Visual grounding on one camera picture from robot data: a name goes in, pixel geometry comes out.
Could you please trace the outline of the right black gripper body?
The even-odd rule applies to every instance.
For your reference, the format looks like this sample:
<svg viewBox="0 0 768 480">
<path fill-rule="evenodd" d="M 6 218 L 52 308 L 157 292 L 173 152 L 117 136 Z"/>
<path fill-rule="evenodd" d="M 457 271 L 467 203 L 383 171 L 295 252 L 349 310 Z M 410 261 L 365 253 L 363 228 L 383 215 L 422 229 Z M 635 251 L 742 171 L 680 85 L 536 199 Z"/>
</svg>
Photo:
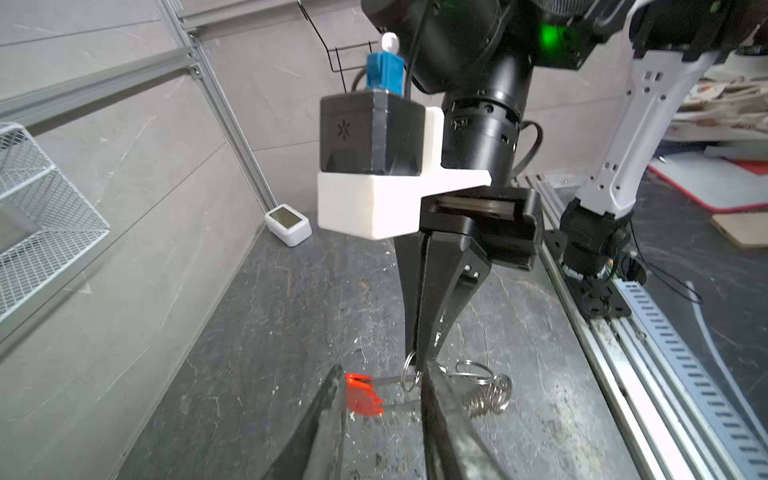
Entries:
<svg viewBox="0 0 768 480">
<path fill-rule="evenodd" d="M 530 271 L 543 239 L 540 195 L 530 188 L 481 186 L 421 201 L 420 227 L 472 238 L 494 264 Z"/>
</svg>

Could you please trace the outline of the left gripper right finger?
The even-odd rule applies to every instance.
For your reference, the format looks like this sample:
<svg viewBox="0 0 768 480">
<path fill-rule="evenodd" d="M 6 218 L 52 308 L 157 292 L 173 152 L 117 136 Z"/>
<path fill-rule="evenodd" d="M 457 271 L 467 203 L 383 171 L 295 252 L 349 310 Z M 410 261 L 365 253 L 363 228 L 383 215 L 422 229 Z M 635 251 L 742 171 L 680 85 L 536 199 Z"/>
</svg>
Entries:
<svg viewBox="0 0 768 480">
<path fill-rule="evenodd" d="M 507 479 L 434 360 L 422 372 L 421 417 L 428 479 Z"/>
</svg>

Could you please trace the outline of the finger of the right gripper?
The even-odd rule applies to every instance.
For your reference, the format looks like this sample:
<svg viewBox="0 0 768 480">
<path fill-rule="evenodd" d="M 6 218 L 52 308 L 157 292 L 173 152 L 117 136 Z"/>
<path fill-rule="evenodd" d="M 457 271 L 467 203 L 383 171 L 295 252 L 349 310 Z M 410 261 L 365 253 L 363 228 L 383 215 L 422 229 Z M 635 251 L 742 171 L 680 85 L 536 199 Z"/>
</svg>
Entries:
<svg viewBox="0 0 768 480">
<path fill-rule="evenodd" d="M 491 263 L 470 236 L 434 232 L 425 247 L 415 331 L 415 364 L 438 356 L 448 333 L 487 279 Z"/>
<path fill-rule="evenodd" d="M 414 359 L 425 359 L 427 353 L 426 345 L 420 343 L 424 247 L 425 235 L 422 232 L 395 238 L 404 305 L 405 353 L 416 352 Z"/>
</svg>

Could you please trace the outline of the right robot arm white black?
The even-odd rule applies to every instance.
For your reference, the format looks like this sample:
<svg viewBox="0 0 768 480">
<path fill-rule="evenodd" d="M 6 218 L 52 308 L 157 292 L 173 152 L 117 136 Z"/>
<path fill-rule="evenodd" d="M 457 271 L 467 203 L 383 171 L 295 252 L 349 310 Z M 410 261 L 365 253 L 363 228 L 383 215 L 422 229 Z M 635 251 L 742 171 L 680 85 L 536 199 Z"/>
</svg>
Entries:
<svg viewBox="0 0 768 480">
<path fill-rule="evenodd" d="M 766 17 L 763 1 L 366 1 L 406 85 L 441 94 L 442 164 L 491 183 L 433 194 L 396 239 L 410 363 L 437 356 L 492 264 L 548 240 L 577 307 L 615 316 L 610 280 L 640 181 L 685 96 Z"/>
</svg>

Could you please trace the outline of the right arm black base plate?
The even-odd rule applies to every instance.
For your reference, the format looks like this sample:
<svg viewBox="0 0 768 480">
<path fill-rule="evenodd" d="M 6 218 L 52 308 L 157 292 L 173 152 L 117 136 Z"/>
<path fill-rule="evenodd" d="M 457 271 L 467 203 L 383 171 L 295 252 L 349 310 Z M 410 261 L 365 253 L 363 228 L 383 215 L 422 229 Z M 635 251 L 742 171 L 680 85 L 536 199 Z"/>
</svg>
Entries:
<svg viewBox="0 0 768 480">
<path fill-rule="evenodd" d="M 544 243 L 556 260 L 556 265 L 565 279 L 576 307 L 585 320 L 618 319 L 632 315 L 632 309 L 621 294 L 620 281 L 637 282 L 644 285 L 648 280 L 648 269 L 626 251 L 621 251 L 609 261 L 596 279 L 569 269 L 564 263 L 566 235 L 559 230 L 544 232 Z"/>
</svg>

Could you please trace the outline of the metal keyring holder red handle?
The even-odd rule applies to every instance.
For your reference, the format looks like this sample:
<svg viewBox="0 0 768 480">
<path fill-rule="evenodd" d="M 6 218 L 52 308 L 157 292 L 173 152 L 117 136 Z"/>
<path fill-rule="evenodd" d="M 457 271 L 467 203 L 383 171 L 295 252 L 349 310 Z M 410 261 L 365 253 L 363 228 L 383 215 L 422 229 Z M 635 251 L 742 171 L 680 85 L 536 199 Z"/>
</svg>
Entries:
<svg viewBox="0 0 768 480">
<path fill-rule="evenodd" d="M 503 373 L 469 359 L 460 359 L 451 368 L 433 364 L 422 372 L 406 359 L 404 369 L 395 377 L 374 378 L 368 375 L 346 375 L 346 408 L 363 417 L 379 417 L 387 412 L 414 411 L 420 402 L 428 408 L 446 400 L 462 408 L 469 419 L 501 415 L 512 399 L 513 382 Z M 387 403 L 379 395 L 382 387 L 399 385 L 405 393 L 420 391 L 417 400 Z"/>
</svg>

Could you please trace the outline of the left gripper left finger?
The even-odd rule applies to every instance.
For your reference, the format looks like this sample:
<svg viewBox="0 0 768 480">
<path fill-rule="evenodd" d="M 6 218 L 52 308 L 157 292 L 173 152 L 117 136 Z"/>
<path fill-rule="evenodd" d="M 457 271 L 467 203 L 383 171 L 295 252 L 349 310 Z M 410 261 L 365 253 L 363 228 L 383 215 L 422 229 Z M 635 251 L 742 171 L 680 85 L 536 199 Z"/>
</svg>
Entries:
<svg viewBox="0 0 768 480">
<path fill-rule="evenodd" d="M 340 479 L 346 435 L 345 374 L 334 365 L 262 479 Z"/>
</svg>

